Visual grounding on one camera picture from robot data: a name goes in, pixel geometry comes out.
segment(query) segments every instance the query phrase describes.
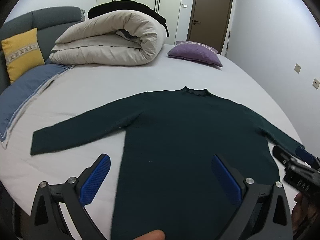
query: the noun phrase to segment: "yellow pillow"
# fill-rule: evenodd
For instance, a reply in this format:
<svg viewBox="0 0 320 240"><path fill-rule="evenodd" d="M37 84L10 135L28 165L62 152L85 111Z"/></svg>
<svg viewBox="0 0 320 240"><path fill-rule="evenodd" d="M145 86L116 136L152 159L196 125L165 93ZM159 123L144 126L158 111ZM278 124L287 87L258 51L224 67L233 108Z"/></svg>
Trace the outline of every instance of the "yellow pillow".
<svg viewBox="0 0 320 240"><path fill-rule="evenodd" d="M37 28L7 38L1 44L11 83L29 69L44 65Z"/></svg>

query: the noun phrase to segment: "rolled comforter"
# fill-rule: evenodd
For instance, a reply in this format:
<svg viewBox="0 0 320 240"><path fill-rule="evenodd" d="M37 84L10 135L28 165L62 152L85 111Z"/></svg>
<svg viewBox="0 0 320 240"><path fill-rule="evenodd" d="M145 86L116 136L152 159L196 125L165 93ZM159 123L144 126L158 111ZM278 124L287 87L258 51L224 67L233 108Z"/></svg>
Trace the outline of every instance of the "rolled comforter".
<svg viewBox="0 0 320 240"><path fill-rule="evenodd" d="M117 10L68 28L49 58L64 65L143 65L158 55L166 37L166 29L153 17Z"/></svg>

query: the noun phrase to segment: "purple pillow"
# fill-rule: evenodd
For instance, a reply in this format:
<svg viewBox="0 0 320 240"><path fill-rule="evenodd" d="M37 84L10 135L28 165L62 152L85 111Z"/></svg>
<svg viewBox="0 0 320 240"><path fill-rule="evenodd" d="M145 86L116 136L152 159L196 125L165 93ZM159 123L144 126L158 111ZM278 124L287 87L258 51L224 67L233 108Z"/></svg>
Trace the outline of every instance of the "purple pillow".
<svg viewBox="0 0 320 240"><path fill-rule="evenodd" d="M216 49L194 41L177 41L177 45L168 52L169 57L194 60L222 67L217 54Z"/></svg>

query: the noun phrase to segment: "metal screw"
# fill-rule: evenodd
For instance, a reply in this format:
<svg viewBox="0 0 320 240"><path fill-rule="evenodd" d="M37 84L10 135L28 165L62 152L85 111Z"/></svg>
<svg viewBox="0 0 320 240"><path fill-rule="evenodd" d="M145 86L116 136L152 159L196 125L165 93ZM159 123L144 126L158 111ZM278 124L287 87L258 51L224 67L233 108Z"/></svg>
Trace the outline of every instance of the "metal screw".
<svg viewBox="0 0 320 240"><path fill-rule="evenodd" d="M76 180L77 180L76 177L70 177L70 178L68 179L68 183L69 183L69 184L73 184L73 183L76 182Z"/></svg>
<svg viewBox="0 0 320 240"><path fill-rule="evenodd" d="M253 180L253 178L246 178L245 182L248 183L249 185L251 185L254 183L254 180Z"/></svg>
<svg viewBox="0 0 320 240"><path fill-rule="evenodd" d="M40 182L39 187L45 187L45 186L47 186L47 183L45 181Z"/></svg>
<svg viewBox="0 0 320 240"><path fill-rule="evenodd" d="M282 184L281 182L277 181L277 182L276 182L276 186L277 186L277 187L282 187L283 184Z"/></svg>

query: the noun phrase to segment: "sweater sleeve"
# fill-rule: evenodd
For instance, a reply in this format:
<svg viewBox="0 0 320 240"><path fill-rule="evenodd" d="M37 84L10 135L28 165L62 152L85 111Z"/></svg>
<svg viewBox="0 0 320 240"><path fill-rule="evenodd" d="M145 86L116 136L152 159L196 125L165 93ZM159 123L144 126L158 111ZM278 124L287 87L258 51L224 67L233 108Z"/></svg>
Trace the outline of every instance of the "sweater sleeve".
<svg viewBox="0 0 320 240"><path fill-rule="evenodd" d="M296 154L296 148L298 146L304 148L302 144L291 138L289 135L278 129L276 126L268 122L261 115L247 108L247 113L252 117L252 120L258 126L262 135L267 137L276 145L280 145L283 149L289 152L296 158L299 158Z"/></svg>
<svg viewBox="0 0 320 240"><path fill-rule="evenodd" d="M145 92L35 131L30 154L65 150L100 139L129 126L149 103L149 92Z"/></svg>

